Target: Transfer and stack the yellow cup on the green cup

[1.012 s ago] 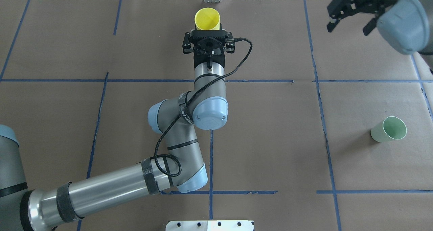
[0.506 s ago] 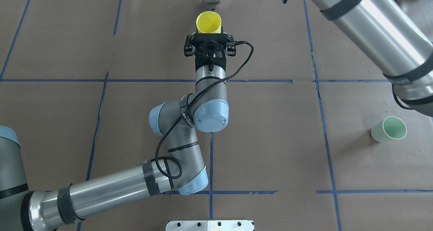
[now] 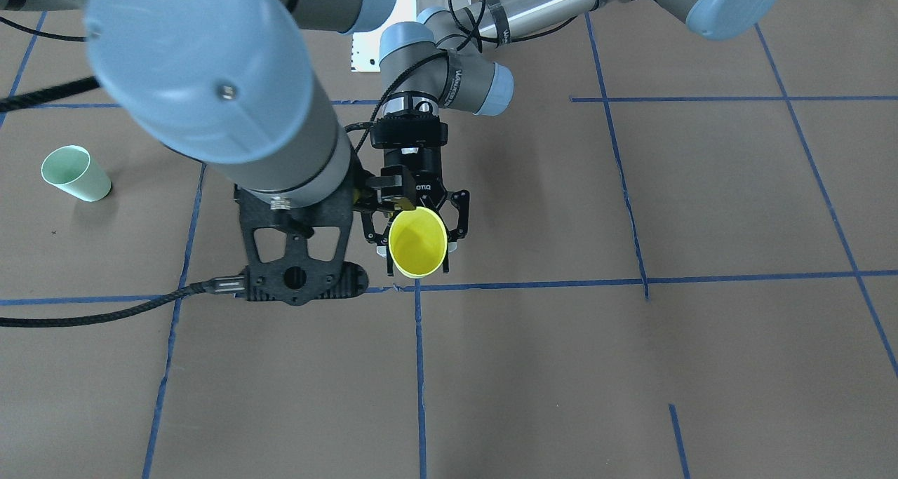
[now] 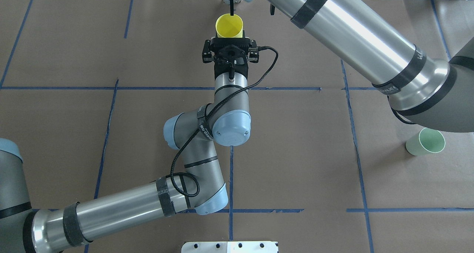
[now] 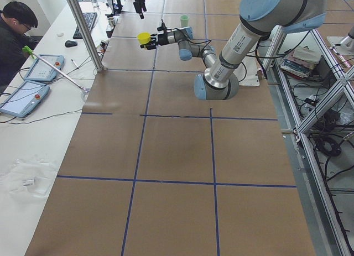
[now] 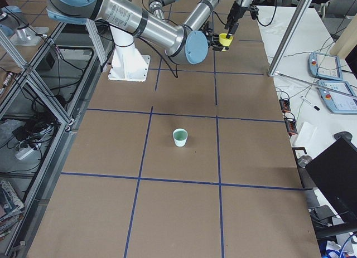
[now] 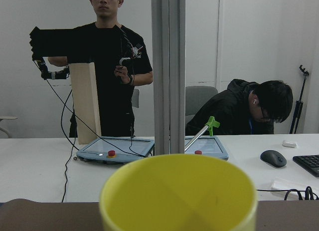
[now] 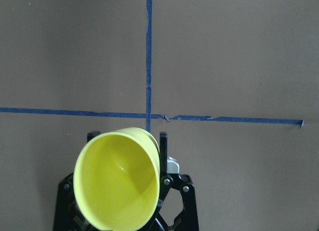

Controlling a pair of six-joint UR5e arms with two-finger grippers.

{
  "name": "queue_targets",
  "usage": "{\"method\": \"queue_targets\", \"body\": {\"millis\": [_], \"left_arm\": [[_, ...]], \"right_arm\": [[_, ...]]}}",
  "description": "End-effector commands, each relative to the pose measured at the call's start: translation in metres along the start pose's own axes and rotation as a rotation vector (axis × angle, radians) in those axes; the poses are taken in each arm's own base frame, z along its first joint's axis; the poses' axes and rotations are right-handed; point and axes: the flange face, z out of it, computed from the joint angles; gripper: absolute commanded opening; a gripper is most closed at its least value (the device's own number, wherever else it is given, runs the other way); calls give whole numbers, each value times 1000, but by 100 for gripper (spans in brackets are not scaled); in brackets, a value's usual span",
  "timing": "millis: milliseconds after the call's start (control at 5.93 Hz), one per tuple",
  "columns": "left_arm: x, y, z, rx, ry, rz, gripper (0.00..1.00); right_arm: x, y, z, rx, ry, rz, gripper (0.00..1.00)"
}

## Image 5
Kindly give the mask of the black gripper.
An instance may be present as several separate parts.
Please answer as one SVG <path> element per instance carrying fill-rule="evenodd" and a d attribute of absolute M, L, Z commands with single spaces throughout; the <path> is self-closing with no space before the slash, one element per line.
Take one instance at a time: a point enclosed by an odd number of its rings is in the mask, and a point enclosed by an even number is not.
<path fill-rule="evenodd" d="M 144 19 L 144 12 L 147 11 L 145 6 L 145 0 L 134 0 L 133 2 L 136 13 L 139 13 L 141 19 Z"/>
<path fill-rule="evenodd" d="M 169 44 L 168 42 L 168 28 L 166 27 L 164 21 L 161 21 L 159 27 L 157 27 L 157 33 L 151 34 L 151 41 L 149 44 L 140 45 L 140 48 L 153 50 L 156 49 L 158 45 L 163 46 Z"/>

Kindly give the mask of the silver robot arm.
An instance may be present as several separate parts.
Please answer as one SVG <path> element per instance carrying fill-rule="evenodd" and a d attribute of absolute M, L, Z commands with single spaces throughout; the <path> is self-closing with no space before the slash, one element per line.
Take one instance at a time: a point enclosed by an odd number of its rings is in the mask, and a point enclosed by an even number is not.
<path fill-rule="evenodd" d="M 253 46 L 281 26 L 284 33 L 298 33 L 321 26 L 327 0 L 241 0 L 240 23 L 217 55 L 213 47 L 192 41 L 192 28 L 168 29 L 164 24 L 157 34 L 140 33 L 143 49 L 176 43 L 183 61 L 202 58 L 206 70 L 194 80 L 194 93 L 200 100 L 227 100 L 236 95 L 239 82 L 233 73 Z"/>

